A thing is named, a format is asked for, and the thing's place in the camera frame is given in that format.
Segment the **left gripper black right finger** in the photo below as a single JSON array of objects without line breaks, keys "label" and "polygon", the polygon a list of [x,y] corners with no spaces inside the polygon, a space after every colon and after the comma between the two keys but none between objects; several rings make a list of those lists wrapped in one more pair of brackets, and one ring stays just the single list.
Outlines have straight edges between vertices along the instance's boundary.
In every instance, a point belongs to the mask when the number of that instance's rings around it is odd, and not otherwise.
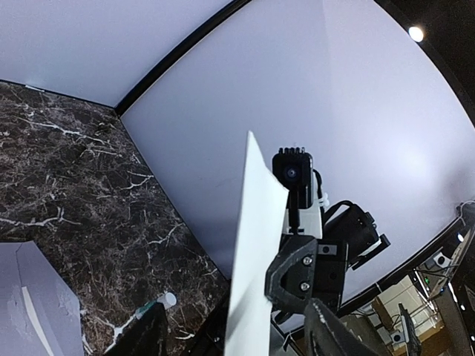
[{"label": "left gripper black right finger", "polygon": [[312,298],[304,309],[304,339],[307,355],[378,355],[358,340],[318,298]]}]

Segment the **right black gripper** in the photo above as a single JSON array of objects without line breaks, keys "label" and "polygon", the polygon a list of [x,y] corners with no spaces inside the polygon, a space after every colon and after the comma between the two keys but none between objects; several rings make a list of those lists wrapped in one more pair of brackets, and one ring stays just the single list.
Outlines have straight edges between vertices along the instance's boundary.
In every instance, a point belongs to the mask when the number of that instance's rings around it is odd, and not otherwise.
[{"label": "right black gripper", "polygon": [[285,235],[266,271],[264,295],[278,309],[278,322],[303,314],[316,297],[330,311],[341,306],[347,271],[347,244],[310,235]]}]

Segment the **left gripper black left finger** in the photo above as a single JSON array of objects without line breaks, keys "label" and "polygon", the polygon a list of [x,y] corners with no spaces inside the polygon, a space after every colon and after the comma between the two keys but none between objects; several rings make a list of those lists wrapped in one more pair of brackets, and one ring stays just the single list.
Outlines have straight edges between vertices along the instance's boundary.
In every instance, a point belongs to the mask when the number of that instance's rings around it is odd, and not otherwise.
[{"label": "left gripper black left finger", "polygon": [[154,303],[105,355],[167,355],[168,320],[162,303]]}]

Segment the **grey envelope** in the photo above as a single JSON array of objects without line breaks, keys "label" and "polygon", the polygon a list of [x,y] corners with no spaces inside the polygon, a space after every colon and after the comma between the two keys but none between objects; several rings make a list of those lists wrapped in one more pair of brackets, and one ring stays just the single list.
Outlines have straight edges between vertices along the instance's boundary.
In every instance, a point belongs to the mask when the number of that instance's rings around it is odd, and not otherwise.
[{"label": "grey envelope", "polygon": [[1,244],[1,354],[84,355],[80,302],[33,242]]}]

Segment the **beige letter paper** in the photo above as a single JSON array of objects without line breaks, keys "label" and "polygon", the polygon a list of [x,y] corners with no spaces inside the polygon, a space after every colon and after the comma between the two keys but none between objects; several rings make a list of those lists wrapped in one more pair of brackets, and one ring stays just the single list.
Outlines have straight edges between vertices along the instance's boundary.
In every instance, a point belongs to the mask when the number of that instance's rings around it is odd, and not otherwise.
[{"label": "beige letter paper", "polygon": [[54,356],[53,350],[49,344],[48,338],[42,328],[42,325],[39,321],[38,315],[36,313],[33,301],[31,299],[30,293],[27,289],[27,286],[22,286],[22,296],[24,299],[24,305],[26,308],[27,316],[35,330],[39,340],[41,341],[45,351],[49,356]]}]

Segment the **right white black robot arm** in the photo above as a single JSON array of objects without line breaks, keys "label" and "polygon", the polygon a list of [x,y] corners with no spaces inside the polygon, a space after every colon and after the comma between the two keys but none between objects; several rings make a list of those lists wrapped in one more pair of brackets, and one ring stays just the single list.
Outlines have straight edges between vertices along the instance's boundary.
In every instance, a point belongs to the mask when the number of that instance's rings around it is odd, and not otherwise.
[{"label": "right white black robot arm", "polygon": [[280,325],[303,314],[312,298],[330,311],[341,306],[347,269],[357,268],[389,247],[375,220],[350,201],[340,201],[321,218],[323,237],[285,234],[275,259],[266,271],[264,294],[278,313]]}]

